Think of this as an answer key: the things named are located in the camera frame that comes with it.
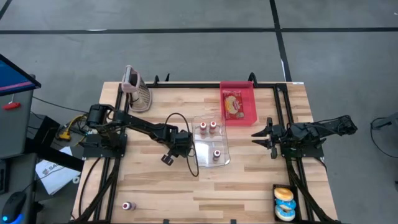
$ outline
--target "wooden table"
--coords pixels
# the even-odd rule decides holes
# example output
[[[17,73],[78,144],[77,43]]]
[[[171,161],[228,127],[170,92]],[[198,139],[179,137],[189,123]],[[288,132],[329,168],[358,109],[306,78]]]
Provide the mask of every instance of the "wooden table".
[[[119,83],[104,83],[100,103],[114,105]],[[303,84],[287,84],[294,121],[311,122],[312,115]],[[166,117],[179,112],[188,122],[194,116],[220,113],[220,90],[217,88],[153,88],[153,102],[145,113],[131,113],[153,123],[164,123]],[[270,88],[254,89],[257,121],[248,127],[227,127],[231,162],[224,167],[200,169],[193,177],[184,158],[176,158],[169,167],[160,161],[167,149],[148,136],[128,129],[126,155],[121,159],[113,208],[113,223],[206,222],[273,223],[272,184],[289,184],[285,159],[271,159],[271,150],[254,144],[251,134],[264,129],[267,117],[278,123],[274,93]],[[282,94],[284,120],[287,121]],[[186,129],[178,116],[169,124]],[[87,182],[83,210],[97,194],[103,168],[97,163]],[[73,215],[78,216],[78,203],[83,181],[95,159],[85,162]],[[308,188],[322,209],[337,218],[325,168],[315,159],[303,159]],[[137,203],[135,211],[124,211],[123,202]],[[303,198],[299,199],[302,218],[307,219]],[[108,196],[105,195],[100,219],[105,217]]]

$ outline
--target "red plastic bin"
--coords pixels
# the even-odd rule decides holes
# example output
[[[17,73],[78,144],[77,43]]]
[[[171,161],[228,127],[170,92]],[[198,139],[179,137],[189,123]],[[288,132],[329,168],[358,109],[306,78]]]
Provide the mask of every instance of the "red plastic bin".
[[[240,91],[243,104],[243,119],[225,119],[223,91]],[[220,82],[221,114],[227,126],[250,126],[257,121],[256,101],[254,99],[253,83],[250,81]]]

